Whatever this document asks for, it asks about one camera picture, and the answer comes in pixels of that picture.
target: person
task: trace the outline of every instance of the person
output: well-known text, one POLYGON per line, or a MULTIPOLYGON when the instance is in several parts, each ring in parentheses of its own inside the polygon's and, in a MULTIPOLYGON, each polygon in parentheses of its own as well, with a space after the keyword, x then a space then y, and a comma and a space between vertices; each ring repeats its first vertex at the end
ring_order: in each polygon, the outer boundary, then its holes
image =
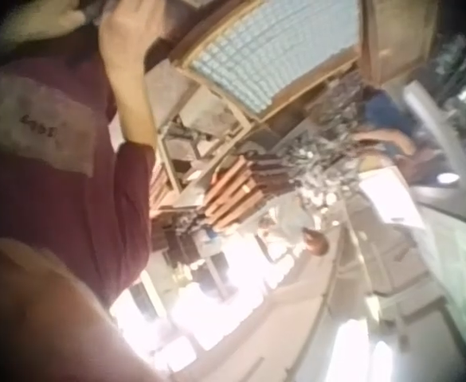
POLYGON ((267 244, 281 242, 288 248, 303 245, 315 256, 326 255, 330 248, 326 235, 315 229, 314 217, 295 193, 277 198, 275 207, 259 219, 257 234, 267 244))
POLYGON ((419 145, 416 125, 404 115, 386 92, 367 86, 362 94, 364 124, 352 134, 357 142, 374 143, 364 154, 391 160, 408 183, 425 176, 436 152, 427 144, 419 145))
MULTIPOLYGON (((0 44, 72 32, 87 22, 78 5, 27 2, 0 44)), ((0 67, 0 370, 11 379, 158 380, 106 309, 150 255, 157 132, 144 57, 163 14, 163 0, 119 0, 93 65, 38 55, 0 67), (126 140, 117 153, 108 89, 126 140)))

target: sleeve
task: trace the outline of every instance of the sleeve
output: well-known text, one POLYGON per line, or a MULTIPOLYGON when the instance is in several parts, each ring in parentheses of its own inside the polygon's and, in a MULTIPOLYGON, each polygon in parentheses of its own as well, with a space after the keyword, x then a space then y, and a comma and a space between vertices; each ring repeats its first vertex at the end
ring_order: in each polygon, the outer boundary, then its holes
POLYGON ((151 252, 150 183, 155 151, 151 146, 125 142, 118 150, 114 198, 123 241, 120 285, 128 287, 144 269, 151 252))

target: name tag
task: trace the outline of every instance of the name tag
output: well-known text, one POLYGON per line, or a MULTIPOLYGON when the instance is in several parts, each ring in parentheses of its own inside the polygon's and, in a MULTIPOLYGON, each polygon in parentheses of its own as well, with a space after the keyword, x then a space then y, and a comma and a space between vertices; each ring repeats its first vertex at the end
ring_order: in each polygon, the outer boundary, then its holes
POLYGON ((0 151, 91 177, 95 125, 92 110, 65 93, 0 75, 0 151))

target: light diffuser grid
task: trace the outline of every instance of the light diffuser grid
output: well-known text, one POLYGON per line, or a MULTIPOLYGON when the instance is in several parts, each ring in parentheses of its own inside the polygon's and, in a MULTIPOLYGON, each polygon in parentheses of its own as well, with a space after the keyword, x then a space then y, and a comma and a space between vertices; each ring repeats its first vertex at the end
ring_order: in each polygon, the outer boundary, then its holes
POLYGON ((358 0, 265 0, 190 67, 253 114, 328 58, 358 43, 358 0))

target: hand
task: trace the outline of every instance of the hand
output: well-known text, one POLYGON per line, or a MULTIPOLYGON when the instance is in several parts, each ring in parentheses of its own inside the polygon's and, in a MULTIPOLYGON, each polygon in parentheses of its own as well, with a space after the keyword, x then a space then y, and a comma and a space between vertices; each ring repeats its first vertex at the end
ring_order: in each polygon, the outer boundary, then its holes
POLYGON ((119 0, 100 24, 100 52, 109 78, 143 74, 147 50, 159 38, 165 1, 119 0))
POLYGON ((79 0, 34 0, 19 7, 0 28, 0 45, 64 36, 86 22, 79 0))

